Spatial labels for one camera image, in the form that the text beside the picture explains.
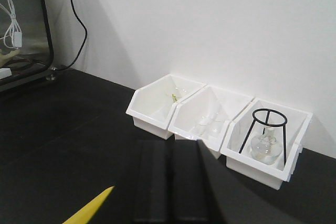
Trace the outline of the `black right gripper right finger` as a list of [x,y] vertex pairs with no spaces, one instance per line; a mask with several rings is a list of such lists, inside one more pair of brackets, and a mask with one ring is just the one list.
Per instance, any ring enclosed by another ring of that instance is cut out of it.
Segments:
[[204,177],[196,141],[178,140],[173,148],[174,223],[226,223]]

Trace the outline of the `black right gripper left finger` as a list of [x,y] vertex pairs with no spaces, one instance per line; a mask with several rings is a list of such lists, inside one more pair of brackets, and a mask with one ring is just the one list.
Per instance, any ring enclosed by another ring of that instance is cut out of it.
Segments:
[[167,160],[164,142],[142,145],[133,223],[167,223]]

